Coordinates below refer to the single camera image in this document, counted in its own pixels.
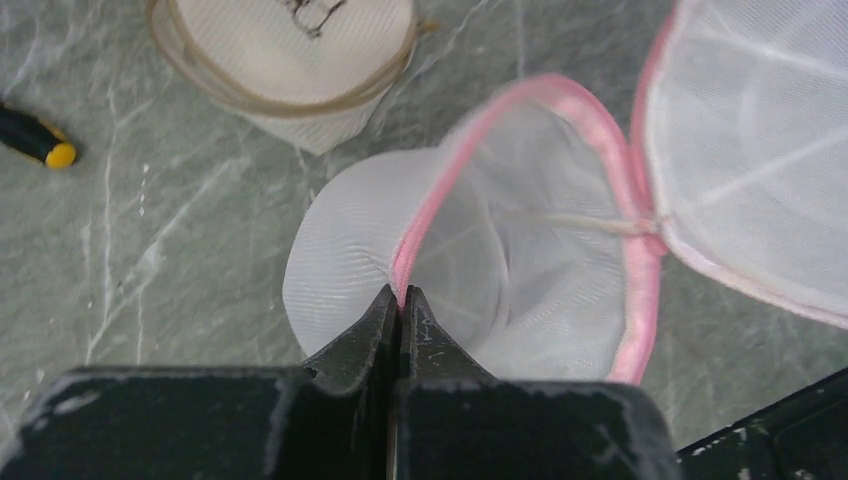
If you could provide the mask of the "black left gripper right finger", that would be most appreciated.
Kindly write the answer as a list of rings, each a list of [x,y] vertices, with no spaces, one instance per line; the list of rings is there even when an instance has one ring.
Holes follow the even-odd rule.
[[[491,377],[406,295],[396,390],[399,479],[680,479],[661,413],[639,388]]]

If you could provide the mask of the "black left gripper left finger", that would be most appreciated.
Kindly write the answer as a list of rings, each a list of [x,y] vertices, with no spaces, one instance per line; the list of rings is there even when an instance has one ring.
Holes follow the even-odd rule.
[[[362,317],[287,367],[79,367],[26,410],[5,479],[382,479],[398,320]]]

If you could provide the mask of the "white mesh bag red zipper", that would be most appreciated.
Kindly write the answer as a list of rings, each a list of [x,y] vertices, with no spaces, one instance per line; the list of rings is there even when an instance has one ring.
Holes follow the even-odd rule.
[[[421,288],[501,378],[638,382],[662,256],[847,325],[847,5],[679,1],[624,132],[579,83],[512,83],[432,148],[318,194],[282,288],[309,355]]]

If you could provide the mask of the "beige mesh laundry bag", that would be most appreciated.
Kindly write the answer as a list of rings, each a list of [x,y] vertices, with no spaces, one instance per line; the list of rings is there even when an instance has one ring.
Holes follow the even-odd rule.
[[[211,101],[313,155],[360,134],[420,28],[412,1],[151,1],[147,22]]]

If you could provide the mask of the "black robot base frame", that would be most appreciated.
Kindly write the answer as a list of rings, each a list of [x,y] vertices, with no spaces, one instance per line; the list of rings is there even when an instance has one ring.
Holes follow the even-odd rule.
[[[687,479],[845,479],[847,370],[678,451]]]

